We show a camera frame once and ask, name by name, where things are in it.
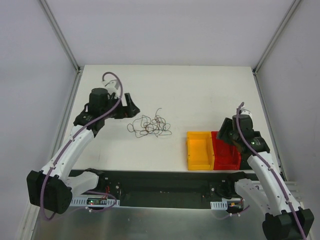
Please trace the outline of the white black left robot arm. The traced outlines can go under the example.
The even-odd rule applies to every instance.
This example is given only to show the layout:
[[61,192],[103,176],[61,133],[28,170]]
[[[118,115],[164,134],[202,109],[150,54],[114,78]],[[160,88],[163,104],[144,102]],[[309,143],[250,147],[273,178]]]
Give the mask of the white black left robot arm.
[[140,109],[134,104],[130,93],[119,99],[115,89],[94,88],[89,101],[75,118],[67,140],[54,157],[40,170],[30,171],[26,177],[29,202],[55,214],[63,214],[72,199],[92,191],[94,194],[107,194],[104,172],[94,168],[84,170],[71,177],[70,172],[86,146],[104,127],[107,119],[133,118]]

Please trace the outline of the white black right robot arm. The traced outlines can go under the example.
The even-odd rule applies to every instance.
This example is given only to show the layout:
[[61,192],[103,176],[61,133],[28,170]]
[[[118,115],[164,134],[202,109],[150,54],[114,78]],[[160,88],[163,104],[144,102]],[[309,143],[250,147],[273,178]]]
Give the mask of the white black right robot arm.
[[260,132],[253,129],[251,116],[240,111],[225,118],[216,138],[249,155],[246,161],[262,186],[258,190],[240,171],[229,174],[216,187],[216,194],[225,199],[240,196],[247,201],[261,214],[266,239],[305,240],[315,217],[310,209],[301,207],[275,169],[270,149]]

